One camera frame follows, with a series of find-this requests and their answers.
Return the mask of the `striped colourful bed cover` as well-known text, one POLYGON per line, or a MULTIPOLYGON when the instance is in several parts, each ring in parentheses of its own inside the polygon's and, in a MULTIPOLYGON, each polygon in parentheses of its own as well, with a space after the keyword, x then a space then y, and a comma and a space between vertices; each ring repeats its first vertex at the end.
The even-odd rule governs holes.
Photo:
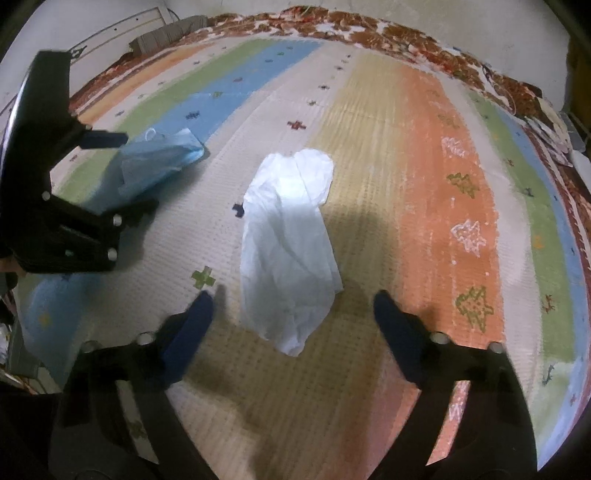
POLYGON ((25 344, 63 383, 80 345, 127 343, 200 291, 221 306, 169 390, 223 479, 363 479, 418 390, 380 334, 387 290, 460 345, 501 342, 537 456, 558 451, 590 396, 590 244, 547 144, 461 81, 362 47, 217 38, 109 71, 77 105, 134 140, 190 131, 205 155, 167 181, 153 217, 103 275, 26 277, 25 344), (242 237, 260 165, 314 149, 332 160, 320 206, 288 215, 342 289, 303 346, 252 331, 242 237))

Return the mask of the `grey folded cloth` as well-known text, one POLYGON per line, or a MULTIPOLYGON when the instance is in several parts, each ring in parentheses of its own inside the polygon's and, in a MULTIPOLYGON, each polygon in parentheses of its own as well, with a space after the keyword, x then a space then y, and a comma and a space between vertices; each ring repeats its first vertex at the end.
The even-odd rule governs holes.
POLYGON ((192 32, 206 28, 207 25, 206 16, 194 15, 144 33, 133 39, 129 47, 136 57, 151 55, 192 32))

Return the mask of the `light blue face mask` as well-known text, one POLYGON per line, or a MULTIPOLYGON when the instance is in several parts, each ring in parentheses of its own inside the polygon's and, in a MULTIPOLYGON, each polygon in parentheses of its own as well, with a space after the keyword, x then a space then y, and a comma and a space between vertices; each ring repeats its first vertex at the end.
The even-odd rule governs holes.
POLYGON ((172 134, 148 128, 117 151, 82 206, 97 214, 126 206, 204 154, 204 144, 188 128, 172 134))

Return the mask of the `white headboard with lines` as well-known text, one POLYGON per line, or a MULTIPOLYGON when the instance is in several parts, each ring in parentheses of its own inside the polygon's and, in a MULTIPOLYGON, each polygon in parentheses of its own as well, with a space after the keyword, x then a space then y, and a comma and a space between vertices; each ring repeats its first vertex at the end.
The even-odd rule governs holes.
POLYGON ((41 50, 70 53, 69 93, 78 92, 129 50, 137 36, 172 23, 164 1, 46 1, 1 60, 1 122, 41 50))

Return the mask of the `white crumpled tissue right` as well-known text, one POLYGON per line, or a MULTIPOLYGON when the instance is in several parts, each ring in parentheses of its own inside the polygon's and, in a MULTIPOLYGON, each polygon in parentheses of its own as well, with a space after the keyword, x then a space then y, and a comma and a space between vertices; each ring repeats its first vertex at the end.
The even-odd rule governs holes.
POLYGON ((320 150, 267 155, 243 196, 240 320, 297 357, 329 315, 342 278, 322 217, 334 163, 320 150))

